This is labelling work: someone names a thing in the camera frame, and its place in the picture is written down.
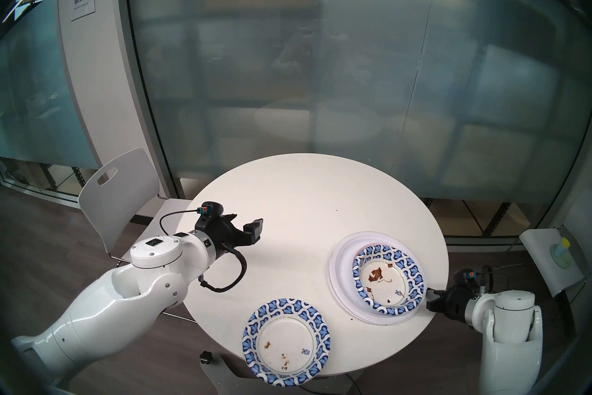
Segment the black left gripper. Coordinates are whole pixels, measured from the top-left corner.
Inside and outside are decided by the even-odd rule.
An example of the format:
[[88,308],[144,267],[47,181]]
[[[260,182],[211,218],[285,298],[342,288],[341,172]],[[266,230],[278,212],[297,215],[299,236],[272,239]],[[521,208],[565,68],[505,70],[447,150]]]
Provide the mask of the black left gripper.
[[239,230],[232,224],[237,214],[223,214],[223,211],[223,206],[217,202],[203,202],[198,208],[200,216],[195,230],[203,232],[211,240],[216,250],[216,259],[225,253],[232,253],[240,258],[242,254],[236,247],[251,246],[260,239],[263,219],[258,218]]

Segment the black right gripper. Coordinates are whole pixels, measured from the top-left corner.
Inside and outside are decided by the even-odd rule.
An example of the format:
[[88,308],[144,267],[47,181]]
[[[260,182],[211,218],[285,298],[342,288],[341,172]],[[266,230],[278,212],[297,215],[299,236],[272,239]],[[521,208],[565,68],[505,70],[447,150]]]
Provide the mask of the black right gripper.
[[426,308],[432,312],[443,312],[445,317],[455,321],[471,321],[471,307],[481,294],[479,274],[472,268],[463,268],[453,276],[453,284],[447,290],[426,290]]

